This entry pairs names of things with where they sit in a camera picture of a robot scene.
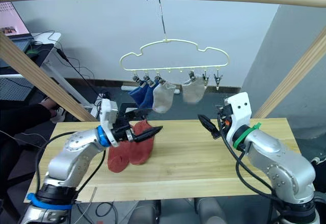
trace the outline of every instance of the white plastic hanger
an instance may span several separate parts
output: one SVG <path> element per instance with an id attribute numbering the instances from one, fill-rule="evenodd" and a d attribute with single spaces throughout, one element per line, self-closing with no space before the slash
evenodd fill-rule
<path id="1" fill-rule="evenodd" d="M 163 13 L 162 13 L 162 7 L 161 7 L 161 1 L 158 0 L 159 2 L 159 9 L 160 9 L 160 15 L 161 15 L 161 20 L 162 20 L 162 25 L 163 25 L 163 31 L 164 31 L 164 35 L 165 35 L 165 39 L 163 39 L 162 41 L 156 41 L 156 42 L 151 42 L 151 43 L 148 43 L 144 46 L 142 46 L 140 48 L 140 53 L 137 54 L 137 53 L 134 53 L 134 52 L 130 52 L 130 53 L 127 53 L 125 55 L 123 55 L 121 58 L 120 58 L 120 66 L 126 70 L 126 71 L 132 71 L 132 72 L 137 72 L 137 71 L 149 71 L 149 70 L 173 70 L 173 69 L 195 69 L 195 68 L 210 68 L 210 67 L 215 67 L 215 68 L 219 68 L 219 67 L 223 67 L 223 66 L 227 66 L 229 63 L 230 63 L 230 57 L 229 55 L 222 49 L 219 49 L 219 48 L 216 48 L 216 47 L 206 47 L 205 49 L 200 49 L 198 44 L 195 43 L 195 42 L 192 42 L 192 41 L 188 41 L 188 40 L 181 40 L 181 39 L 168 39 L 167 38 L 167 34 L 166 34 L 166 30 L 165 30 L 165 25 L 164 25 L 164 20 L 163 20 Z M 226 58 L 227 58 L 227 61 L 226 63 L 222 64 L 222 65 L 201 65 L 201 66 L 183 66 L 183 67 L 163 67 L 163 68 L 147 68 L 147 69 L 126 69 L 123 65 L 122 65 L 122 61 L 130 56 L 130 55 L 135 55 L 136 57 L 139 57 L 139 56 L 142 56 L 143 55 L 143 49 L 145 47 L 148 47 L 148 46 L 151 46 L 151 45 L 155 45 L 155 44 L 159 44 L 159 43 L 169 43 L 169 42 L 183 42 L 183 43 L 188 43 L 188 44 L 192 44 L 194 46 L 196 46 L 196 50 L 199 51 L 199 52 L 206 52 L 207 50 L 211 49 L 211 50 L 215 50 L 215 51 L 218 51 L 218 52 L 221 52 L 223 53 Z"/>

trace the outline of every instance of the wooden table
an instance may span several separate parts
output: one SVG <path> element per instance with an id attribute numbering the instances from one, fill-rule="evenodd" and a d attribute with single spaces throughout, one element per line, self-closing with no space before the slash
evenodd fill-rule
<path id="1" fill-rule="evenodd" d="M 279 138 L 290 149 L 300 152 L 286 119 L 252 119 L 261 122 L 261 130 Z M 255 194 L 237 178 L 235 160 L 222 139 L 213 140 L 198 120 L 150 121 L 152 126 L 162 125 L 163 130 L 155 136 L 151 157 L 144 165 L 129 166 L 121 173 L 107 169 L 107 157 L 93 179 L 79 194 L 78 200 L 89 202 L 94 187 L 97 187 L 94 202 L 175 199 L 190 197 L 231 196 Z M 98 122 L 58 123 L 52 137 L 63 132 L 95 128 Z M 68 136 L 53 141 L 40 161 L 41 181 L 49 161 L 63 148 Z M 89 177 L 96 168 L 102 154 L 94 157 L 85 175 Z M 246 165 L 264 180 L 268 178 L 252 167 L 247 158 Z M 268 192 L 257 180 L 242 171 L 244 178 L 258 189 Z M 33 179 L 29 192 L 35 191 Z"/>

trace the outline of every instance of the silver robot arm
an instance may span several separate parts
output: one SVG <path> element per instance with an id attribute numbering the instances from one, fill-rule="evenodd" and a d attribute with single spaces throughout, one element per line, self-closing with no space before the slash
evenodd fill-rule
<path id="1" fill-rule="evenodd" d="M 225 99 L 225 106 L 219 110 L 227 143 L 245 151 L 250 163 L 268 176 L 276 196 L 283 201 L 284 209 L 278 209 L 285 215 L 282 223 L 319 224 L 313 202 L 315 170 L 310 162 L 259 130 L 259 124 L 249 127 L 251 108 L 247 93 Z M 221 135 L 207 117 L 199 115 L 199 119 L 215 139 Z"/>
<path id="2" fill-rule="evenodd" d="M 162 129 L 153 127 L 134 135 L 129 120 L 143 119 L 144 116 L 145 110 L 134 110 L 119 117 L 117 104 L 102 99 L 100 126 L 76 132 L 67 139 L 63 150 L 50 161 L 41 189 L 29 194 L 31 203 L 20 223 L 63 223 L 78 196 L 80 189 L 76 188 L 96 154 L 107 147 L 119 146 L 121 141 L 141 142 Z"/>

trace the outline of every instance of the floor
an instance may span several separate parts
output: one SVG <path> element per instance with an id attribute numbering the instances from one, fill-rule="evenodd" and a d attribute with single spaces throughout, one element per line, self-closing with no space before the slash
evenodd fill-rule
<path id="1" fill-rule="evenodd" d="M 84 86 L 75 86 L 75 88 L 90 102 L 94 102 L 96 95 L 88 88 Z M 101 90 L 107 90 L 110 93 L 110 98 L 117 102 L 118 106 L 122 102 L 133 102 L 132 98 L 127 92 L 121 91 L 120 88 L 103 88 L 96 87 L 99 92 Z M 216 118 L 215 105 L 223 105 L 224 99 L 232 94 L 219 94 L 219 93 L 206 93 L 204 98 L 197 105 L 188 105 L 183 103 L 182 95 L 175 95 L 172 108 L 166 114 L 157 114 L 152 112 L 149 116 L 149 120 L 182 120 L 182 119 L 197 119 L 197 114 L 207 115 L 209 118 Z M 39 94 L 35 94 L 30 103 L 37 103 L 42 98 Z M 66 121 L 77 121 L 72 115 L 67 115 Z M 26 133 L 39 133 L 46 139 L 49 139 L 55 125 L 52 122 L 46 122 L 37 127 L 28 130 Z M 25 136 L 17 135 L 17 137 L 33 142 L 34 144 L 42 145 L 43 141 L 37 136 Z M 316 153 L 322 153 L 321 157 L 325 153 L 324 142 L 326 136 L 316 138 L 313 141 L 299 140 L 298 144 L 302 151 L 302 154 L 308 159 L 313 158 Z M 34 171 L 34 158 L 36 151 L 24 151 L 20 161 L 13 170 L 12 177 L 19 176 L 28 172 Z M 12 187 L 9 190 L 15 206 L 20 211 L 24 212 L 26 204 L 23 203 L 25 193 L 29 186 L 29 181 L 25 181 Z M 218 197 L 216 198 L 223 210 L 226 213 L 227 221 L 229 224 L 245 224 L 245 223 L 264 223 L 267 217 L 268 201 L 260 196 L 237 196 L 237 197 Z M 137 202 L 115 202 L 115 206 L 118 210 L 118 223 L 127 223 L 131 215 L 132 209 Z M 87 210 L 87 215 L 91 219 L 92 223 L 115 223 L 114 212 L 111 211 L 105 217 L 97 217 L 95 215 L 96 207 L 99 203 L 92 203 Z M 81 208 L 86 209 L 88 203 L 82 203 Z M 99 207 L 99 213 L 105 213 L 108 209 L 108 205 L 102 205 Z M 71 223 L 77 221 L 80 217 L 78 209 L 74 206 L 72 210 Z M 3 212 L 0 216 L 0 223 L 14 223 L 10 217 Z M 78 223 L 87 223 L 84 218 L 81 218 Z M 194 208 L 191 200 L 175 199 L 175 200 L 163 200 L 162 201 L 162 216 L 160 224 L 166 223 L 199 223 L 197 215 L 194 213 Z"/>

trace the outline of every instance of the sock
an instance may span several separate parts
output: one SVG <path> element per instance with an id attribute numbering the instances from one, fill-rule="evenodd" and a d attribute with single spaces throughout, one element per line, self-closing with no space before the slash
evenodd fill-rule
<path id="1" fill-rule="evenodd" d="M 205 90 L 205 80 L 197 75 L 194 81 L 188 80 L 182 85 L 183 101 L 198 103 L 203 98 Z"/>
<path id="2" fill-rule="evenodd" d="M 157 113 L 167 112 L 173 102 L 173 95 L 176 86 L 166 81 L 163 85 L 159 84 L 153 91 L 153 110 Z"/>
<path id="3" fill-rule="evenodd" d="M 144 101 L 142 102 L 141 105 L 139 105 L 139 108 L 152 108 L 153 107 L 153 102 L 154 102 L 153 91 L 157 87 L 157 85 L 158 85 L 157 80 L 155 80 L 155 84 L 152 87 L 147 85 L 148 89 L 146 91 Z"/>
<path id="4" fill-rule="evenodd" d="M 130 142 L 120 142 L 118 147 L 109 147 L 107 156 L 107 168 L 114 172 L 122 172 L 129 164 Z"/>
<path id="5" fill-rule="evenodd" d="M 134 99 L 134 101 L 136 102 L 136 104 L 138 106 L 140 106 L 141 103 L 144 101 L 148 88 L 149 88 L 149 86 L 146 83 L 143 83 L 136 89 L 129 92 L 129 95 Z"/>
<path id="6" fill-rule="evenodd" d="M 147 123 L 147 120 L 142 120 L 135 124 L 135 126 L 133 127 L 133 131 L 136 135 L 139 135 L 145 130 L 148 130 L 150 128 L 152 127 Z M 132 164 L 145 163 L 149 158 L 150 153 L 153 150 L 153 145 L 154 145 L 154 137 L 151 137 L 139 143 L 131 142 L 130 154 L 129 154 L 130 163 Z"/>

